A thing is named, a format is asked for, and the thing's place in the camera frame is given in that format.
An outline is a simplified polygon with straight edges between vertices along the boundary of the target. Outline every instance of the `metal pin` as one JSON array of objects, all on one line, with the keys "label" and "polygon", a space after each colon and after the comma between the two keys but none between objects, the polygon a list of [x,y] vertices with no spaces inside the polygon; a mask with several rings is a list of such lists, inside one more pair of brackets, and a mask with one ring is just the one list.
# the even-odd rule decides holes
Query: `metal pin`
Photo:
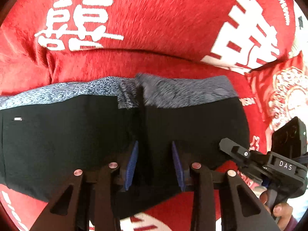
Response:
[{"label": "metal pin", "polygon": [[236,176],[236,172],[234,170],[229,170],[228,171],[228,175],[231,177],[235,177]]},{"label": "metal pin", "polygon": [[116,162],[111,162],[109,163],[108,165],[110,168],[117,168],[118,167],[118,164]]},{"label": "metal pin", "polygon": [[201,168],[201,164],[198,163],[198,162],[194,162],[194,163],[192,164],[192,167],[193,167],[194,169],[199,169],[199,168]]},{"label": "metal pin", "polygon": [[81,169],[75,170],[74,175],[75,175],[75,176],[80,176],[80,175],[82,175],[82,170],[81,170]]}]

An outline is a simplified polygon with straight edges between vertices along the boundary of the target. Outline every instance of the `red pillow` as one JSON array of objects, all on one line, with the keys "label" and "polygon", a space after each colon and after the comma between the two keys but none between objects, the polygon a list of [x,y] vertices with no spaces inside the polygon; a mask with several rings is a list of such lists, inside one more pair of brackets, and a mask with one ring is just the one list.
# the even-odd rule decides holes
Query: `red pillow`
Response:
[{"label": "red pillow", "polygon": [[302,53],[286,62],[246,74],[246,78],[268,126],[267,137],[295,116],[308,126],[308,76]]}]

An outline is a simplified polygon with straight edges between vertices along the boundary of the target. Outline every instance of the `blue gripper pad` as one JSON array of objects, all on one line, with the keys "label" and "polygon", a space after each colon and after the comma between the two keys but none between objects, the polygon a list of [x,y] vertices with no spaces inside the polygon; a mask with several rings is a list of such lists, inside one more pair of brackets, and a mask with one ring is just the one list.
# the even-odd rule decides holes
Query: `blue gripper pad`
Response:
[{"label": "blue gripper pad", "polygon": [[128,190],[133,182],[134,172],[138,159],[138,150],[139,150],[138,141],[136,141],[126,168],[125,183],[124,183],[125,190]]},{"label": "blue gripper pad", "polygon": [[184,192],[186,187],[184,182],[184,171],[174,141],[172,142],[172,157],[173,157],[175,172],[177,175],[177,182],[179,184],[179,187],[181,188],[181,191]]}]

